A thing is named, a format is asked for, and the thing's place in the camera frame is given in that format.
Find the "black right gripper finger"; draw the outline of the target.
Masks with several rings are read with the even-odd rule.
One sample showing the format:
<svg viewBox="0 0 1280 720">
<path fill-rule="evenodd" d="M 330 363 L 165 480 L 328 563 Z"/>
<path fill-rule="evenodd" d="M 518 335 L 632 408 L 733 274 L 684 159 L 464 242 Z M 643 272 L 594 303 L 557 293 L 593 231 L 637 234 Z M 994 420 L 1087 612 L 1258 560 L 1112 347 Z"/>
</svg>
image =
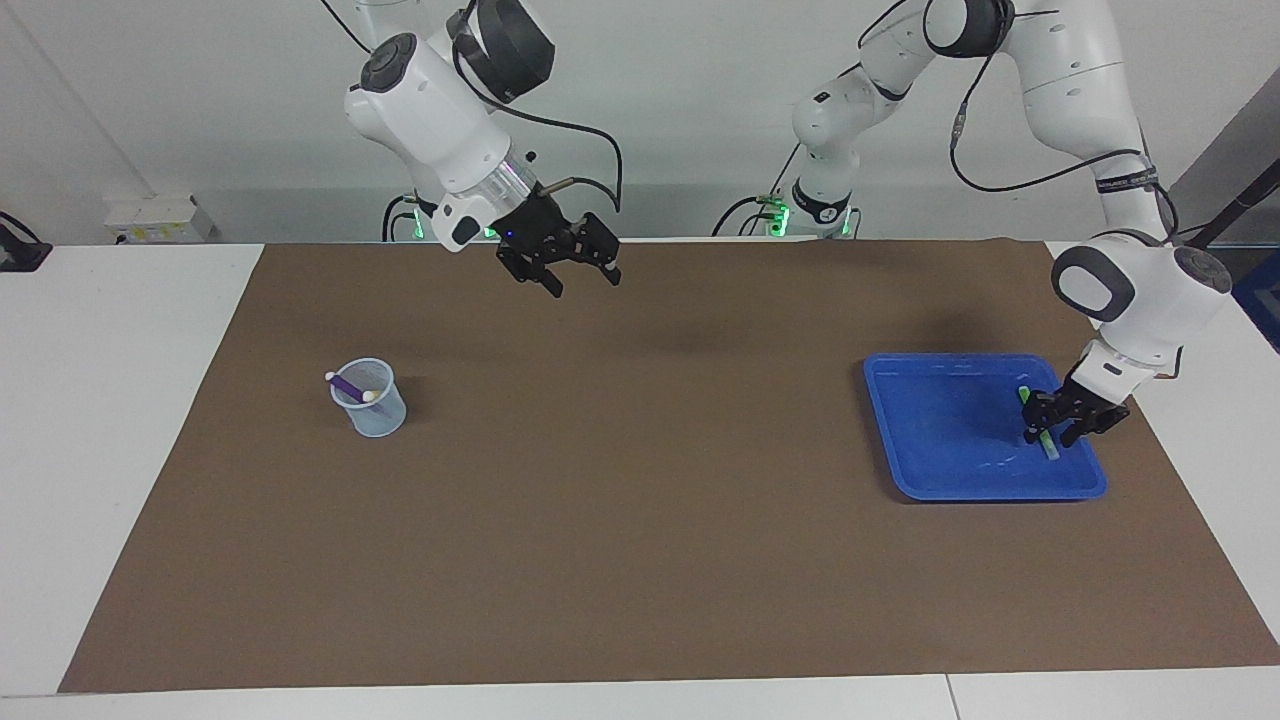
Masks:
<svg viewBox="0 0 1280 720">
<path fill-rule="evenodd" d="M 595 213 L 585 213 L 580 222 L 580 246 L 586 263 L 599 269 L 612 286 L 620 286 L 620 238 Z"/>
<path fill-rule="evenodd" d="M 526 258 L 515 249 L 498 249 L 495 256 L 518 283 L 539 284 L 556 299 L 563 295 L 563 283 L 536 258 Z"/>
</svg>

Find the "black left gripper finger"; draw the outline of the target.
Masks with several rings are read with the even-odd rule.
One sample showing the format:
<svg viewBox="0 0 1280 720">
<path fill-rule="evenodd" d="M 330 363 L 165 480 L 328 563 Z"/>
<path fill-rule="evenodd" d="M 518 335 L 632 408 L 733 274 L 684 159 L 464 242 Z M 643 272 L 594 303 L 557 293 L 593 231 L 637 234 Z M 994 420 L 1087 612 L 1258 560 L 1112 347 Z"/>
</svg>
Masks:
<svg viewBox="0 0 1280 720">
<path fill-rule="evenodd" d="M 1070 404 L 1062 407 L 1062 420 L 1068 428 L 1061 434 L 1061 446 L 1073 447 L 1089 434 L 1103 434 L 1130 415 L 1125 404 Z"/>
<path fill-rule="evenodd" d="M 1041 436 L 1053 427 L 1068 421 L 1073 413 L 1073 396 L 1065 389 L 1048 392 L 1029 389 L 1021 400 L 1021 416 L 1025 424 L 1023 438 L 1036 443 Z"/>
</svg>

